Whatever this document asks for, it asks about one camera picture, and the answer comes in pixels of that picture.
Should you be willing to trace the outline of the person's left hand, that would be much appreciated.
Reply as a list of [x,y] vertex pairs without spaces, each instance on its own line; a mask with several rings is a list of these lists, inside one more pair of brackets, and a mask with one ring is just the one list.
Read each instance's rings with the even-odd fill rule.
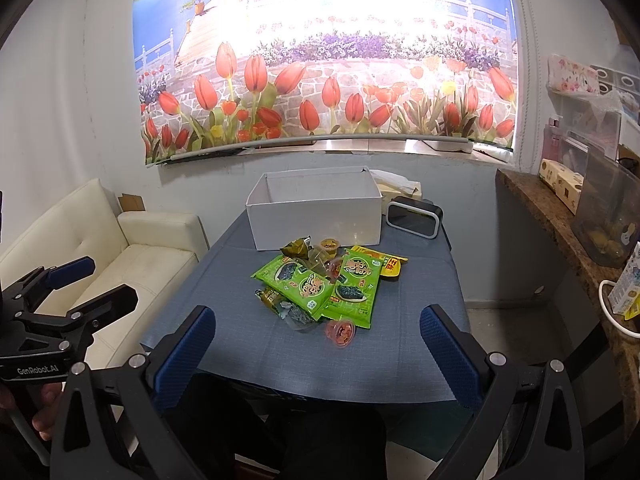
[[32,426],[43,441],[50,441],[53,437],[58,406],[63,393],[60,382],[52,384],[28,385],[26,387],[29,399],[33,400],[38,412],[32,416]]

